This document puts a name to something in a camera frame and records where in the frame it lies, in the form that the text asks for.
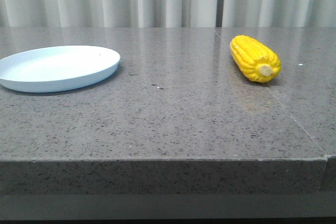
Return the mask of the yellow corn cob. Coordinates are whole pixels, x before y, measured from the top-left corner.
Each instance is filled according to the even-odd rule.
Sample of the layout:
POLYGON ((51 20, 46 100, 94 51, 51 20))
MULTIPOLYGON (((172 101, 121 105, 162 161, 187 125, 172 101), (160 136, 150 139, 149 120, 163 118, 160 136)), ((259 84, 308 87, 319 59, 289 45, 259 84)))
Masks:
POLYGON ((277 54, 255 38, 238 35, 231 40, 230 50, 240 71, 250 81, 266 83, 281 72, 277 54))

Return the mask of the light blue round plate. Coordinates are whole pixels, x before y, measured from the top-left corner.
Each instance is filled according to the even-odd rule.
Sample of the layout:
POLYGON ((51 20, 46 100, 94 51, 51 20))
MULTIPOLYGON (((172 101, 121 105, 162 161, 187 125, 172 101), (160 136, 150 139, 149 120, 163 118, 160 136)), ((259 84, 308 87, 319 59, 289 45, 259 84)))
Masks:
POLYGON ((48 93, 98 83, 118 68, 120 54, 98 46, 57 46, 1 59, 1 85, 15 91, 48 93))

